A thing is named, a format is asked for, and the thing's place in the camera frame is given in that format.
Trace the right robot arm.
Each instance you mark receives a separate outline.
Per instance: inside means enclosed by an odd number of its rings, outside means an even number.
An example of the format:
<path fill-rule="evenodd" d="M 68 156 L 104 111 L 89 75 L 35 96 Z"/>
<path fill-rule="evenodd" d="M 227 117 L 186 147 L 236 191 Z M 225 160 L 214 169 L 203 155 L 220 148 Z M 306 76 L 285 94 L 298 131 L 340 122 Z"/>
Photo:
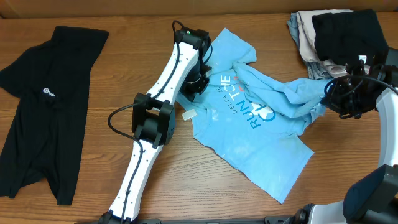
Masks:
<path fill-rule="evenodd" d="M 352 185 L 344 200 L 308 204 L 276 223 L 397 223 L 397 49 L 389 47 L 373 58 L 368 74 L 364 62 L 346 76 L 330 81 L 322 104 L 340 119 L 379 113 L 381 147 L 377 169 Z"/>

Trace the light blue printed t-shirt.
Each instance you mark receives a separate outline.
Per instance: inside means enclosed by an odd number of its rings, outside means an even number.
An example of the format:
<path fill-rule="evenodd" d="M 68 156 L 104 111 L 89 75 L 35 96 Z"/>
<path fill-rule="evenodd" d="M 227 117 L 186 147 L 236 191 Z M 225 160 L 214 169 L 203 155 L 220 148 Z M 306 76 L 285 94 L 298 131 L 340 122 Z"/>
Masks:
<path fill-rule="evenodd" d="M 252 67 L 256 50 L 224 29 L 208 55 L 209 84 L 193 101 L 193 137 L 278 202 L 283 202 L 313 152 L 300 139 L 325 112 L 326 80 L 282 83 Z"/>

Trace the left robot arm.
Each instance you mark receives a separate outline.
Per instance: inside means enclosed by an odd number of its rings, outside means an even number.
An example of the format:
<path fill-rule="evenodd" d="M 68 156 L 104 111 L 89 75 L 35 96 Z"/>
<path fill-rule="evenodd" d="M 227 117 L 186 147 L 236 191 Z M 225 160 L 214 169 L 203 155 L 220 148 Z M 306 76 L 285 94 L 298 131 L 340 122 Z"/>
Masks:
<path fill-rule="evenodd" d="M 173 52 L 159 79 L 147 93 L 138 93 L 130 105 L 132 156 L 119 192 L 99 223 L 134 223 L 154 161 L 174 134 L 177 95 L 193 101 L 208 86 L 209 33 L 188 27 L 173 33 Z"/>

